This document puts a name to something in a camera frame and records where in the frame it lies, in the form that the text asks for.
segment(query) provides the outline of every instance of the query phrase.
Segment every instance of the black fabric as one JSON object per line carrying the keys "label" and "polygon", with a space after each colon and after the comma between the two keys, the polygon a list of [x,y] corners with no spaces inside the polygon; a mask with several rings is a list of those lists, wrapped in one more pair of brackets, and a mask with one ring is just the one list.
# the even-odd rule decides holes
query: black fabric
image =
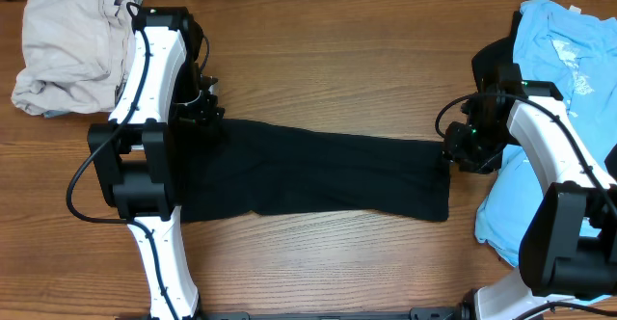
{"label": "black fabric", "polygon": [[523,15],[521,12],[514,12],[512,15],[512,26],[510,27],[510,35],[504,39],[493,42],[484,49],[480,50],[471,59],[471,69],[473,70],[473,78],[475,86],[480,90],[482,87],[482,78],[487,74],[495,71],[499,65],[511,65],[514,56],[514,41],[517,38],[519,24]]}
{"label": "black fabric", "polygon": [[377,209],[429,221],[448,215],[440,143],[316,133],[247,120],[174,130],[186,188],[182,221]]}

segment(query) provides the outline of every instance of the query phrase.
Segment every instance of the light blue fabric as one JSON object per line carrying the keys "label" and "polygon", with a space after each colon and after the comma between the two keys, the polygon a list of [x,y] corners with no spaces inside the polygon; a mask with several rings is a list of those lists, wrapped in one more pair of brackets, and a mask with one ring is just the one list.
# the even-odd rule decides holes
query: light blue fabric
{"label": "light blue fabric", "polygon": [[[573,127],[604,167],[617,144],[617,20],[600,21],[548,0],[524,2],[521,13],[514,62],[523,79],[555,83]],[[542,198],[524,151],[508,146],[497,181],[477,212],[477,240],[517,266],[519,245]],[[581,235],[598,231],[583,222]]]}

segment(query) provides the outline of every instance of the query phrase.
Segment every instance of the brown surface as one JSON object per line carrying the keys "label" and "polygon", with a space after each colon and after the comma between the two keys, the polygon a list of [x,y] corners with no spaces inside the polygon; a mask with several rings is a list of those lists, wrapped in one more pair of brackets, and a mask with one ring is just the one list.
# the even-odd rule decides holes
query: brown surface
{"label": "brown surface", "polygon": [[[437,140],[432,124],[439,109],[474,91],[471,56],[508,32],[522,1],[148,3],[186,5],[195,14],[212,41],[207,71],[221,79],[220,103],[229,118]],[[617,10],[617,0],[556,1],[600,17]],[[68,180],[88,154],[88,126],[105,117],[44,120],[10,102],[23,67],[22,8],[0,4],[0,318],[146,312],[146,278],[128,230],[81,223],[64,205]],[[211,311],[453,305],[509,270],[473,238],[475,210],[493,179],[454,173],[450,219],[443,224],[357,211],[185,226],[189,268]],[[90,215],[114,216],[93,170],[80,181],[75,202]],[[617,302],[602,306],[617,308]],[[568,313],[558,318],[584,318]]]}

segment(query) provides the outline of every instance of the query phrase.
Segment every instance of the white crumpled cloth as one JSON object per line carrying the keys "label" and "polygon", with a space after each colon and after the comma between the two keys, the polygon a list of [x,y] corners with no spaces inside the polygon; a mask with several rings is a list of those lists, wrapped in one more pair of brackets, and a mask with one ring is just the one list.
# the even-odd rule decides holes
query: white crumpled cloth
{"label": "white crumpled cloth", "polygon": [[31,115],[111,111],[128,76],[133,0],[28,0],[13,104]]}

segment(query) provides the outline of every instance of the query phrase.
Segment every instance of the black cord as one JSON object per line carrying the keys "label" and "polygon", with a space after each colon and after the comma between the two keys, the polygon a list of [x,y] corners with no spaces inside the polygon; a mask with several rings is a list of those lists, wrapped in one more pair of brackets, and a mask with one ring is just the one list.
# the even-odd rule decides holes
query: black cord
{"label": "black cord", "polygon": [[530,309],[524,312],[522,315],[518,316],[514,320],[529,319],[533,316],[540,315],[542,312],[548,309],[554,310],[556,307],[568,307],[572,309],[587,311],[587,312],[598,314],[598,315],[603,315],[603,316],[608,316],[608,317],[617,317],[617,311],[603,310],[603,309],[598,309],[596,307],[582,306],[582,305],[577,305],[577,304],[568,303],[568,302],[548,302],[541,306],[537,306],[533,309]]}
{"label": "black cord", "polygon": [[200,66],[200,73],[203,73],[205,64],[207,64],[208,58],[210,57],[210,40],[208,40],[208,37],[205,36],[204,32],[201,32],[201,36],[203,37],[203,40],[205,40],[205,58],[203,58]]}
{"label": "black cord", "polygon": [[552,121],[555,122],[557,126],[559,126],[563,134],[566,136],[566,139],[570,143],[570,146],[572,147],[573,152],[577,156],[580,166],[582,167],[585,174],[587,174],[587,176],[589,177],[589,180],[591,180],[591,182],[594,184],[596,189],[598,189],[598,191],[602,194],[604,201],[608,205],[608,211],[610,211],[610,214],[613,216],[613,218],[617,219],[617,207],[615,207],[615,203],[613,203],[613,201],[610,199],[610,197],[608,196],[608,192],[602,186],[600,181],[596,178],[596,175],[593,173],[592,168],[589,166],[589,164],[587,164],[587,160],[585,160],[585,157],[583,156],[582,151],[580,151],[580,148],[577,145],[577,141],[575,141],[575,138],[572,136],[572,133],[570,133],[566,125],[561,121],[561,119],[558,116],[551,113],[547,108],[543,107],[542,105],[532,100],[529,100],[527,98],[520,97],[517,95],[513,95],[510,93],[472,93],[472,94],[464,95],[446,104],[437,114],[437,118],[435,119],[435,130],[437,131],[437,134],[445,138],[445,134],[440,130],[440,121],[442,120],[443,114],[445,114],[445,112],[447,112],[448,109],[452,108],[452,106],[462,101],[466,101],[469,99],[476,99],[476,98],[486,98],[486,97],[506,97],[506,98],[516,99],[516,100],[519,100],[523,103],[526,103],[536,108],[537,110],[541,111],[542,113],[547,115],[549,118],[551,118]]}
{"label": "black cord", "polygon": [[[138,9],[141,9],[141,7],[138,4],[127,3],[126,4],[126,9],[128,10],[128,13],[132,17],[135,17],[135,14],[131,11],[130,7],[136,7]],[[175,313],[175,309],[174,309],[174,305],[172,304],[172,300],[170,299],[169,295],[167,294],[167,288],[165,287],[165,285],[163,283],[163,277],[162,277],[162,274],[161,274],[161,266],[160,266],[160,262],[158,260],[158,252],[156,250],[156,245],[154,243],[154,238],[152,237],[153,232],[150,232],[150,230],[146,226],[144,226],[142,223],[136,222],[134,220],[130,220],[129,221],[129,220],[125,220],[125,219],[101,219],[101,218],[92,218],[92,217],[86,216],[86,215],[80,213],[77,209],[75,209],[75,206],[73,205],[73,201],[72,201],[73,190],[75,189],[75,185],[77,184],[77,181],[79,180],[81,175],[88,168],[88,166],[90,166],[90,164],[93,162],[93,160],[96,158],[96,156],[103,150],[103,148],[106,147],[113,140],[115,140],[116,137],[118,137],[120,132],[128,125],[128,122],[131,120],[131,117],[133,116],[133,114],[137,110],[137,104],[139,102],[140,96],[142,95],[142,91],[144,90],[144,84],[146,83],[146,77],[148,76],[148,68],[149,68],[149,64],[150,64],[150,56],[152,55],[150,53],[150,44],[149,44],[149,41],[148,41],[148,36],[146,36],[146,32],[143,29],[141,29],[139,31],[142,34],[142,38],[144,39],[144,45],[146,47],[146,53],[145,53],[145,61],[144,61],[144,70],[142,72],[142,77],[140,78],[139,85],[137,87],[137,92],[135,92],[135,98],[133,99],[133,102],[131,103],[131,106],[130,106],[130,108],[128,110],[128,114],[126,115],[124,120],[121,122],[121,124],[116,128],[114,133],[112,133],[111,136],[109,136],[109,138],[107,140],[105,140],[105,142],[103,142],[97,149],[95,149],[90,154],[90,156],[88,156],[88,158],[86,158],[86,160],[84,160],[84,162],[81,164],[81,166],[77,169],[77,172],[75,172],[75,174],[73,175],[73,178],[70,180],[70,183],[68,184],[68,187],[67,187],[67,208],[68,208],[68,211],[70,211],[70,213],[72,215],[74,215],[77,219],[83,220],[85,222],[96,223],[96,224],[132,225],[134,227],[140,228],[144,232],[144,234],[146,235],[146,238],[148,239],[148,241],[150,243],[150,247],[152,249],[152,257],[153,257],[153,261],[154,261],[154,271],[156,273],[156,279],[158,281],[158,286],[159,286],[159,288],[161,290],[161,296],[163,296],[163,298],[165,299],[165,302],[167,303],[167,306],[169,307],[170,313],[172,314],[172,317],[174,318],[174,320],[179,320],[177,315],[176,315],[176,313]]]}

